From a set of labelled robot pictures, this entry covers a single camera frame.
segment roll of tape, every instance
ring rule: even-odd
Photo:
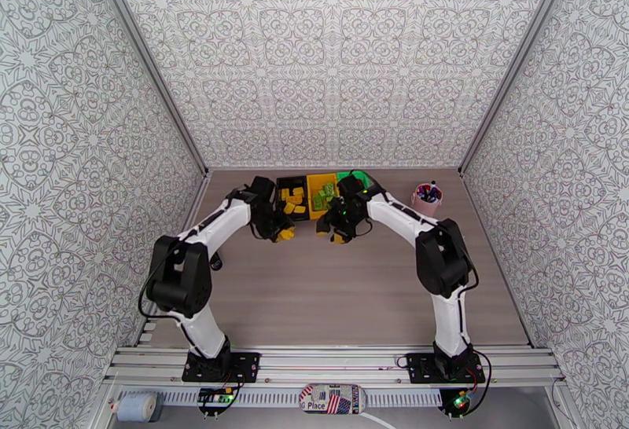
[[[127,394],[118,404],[119,421],[148,423],[157,406],[155,393]]]

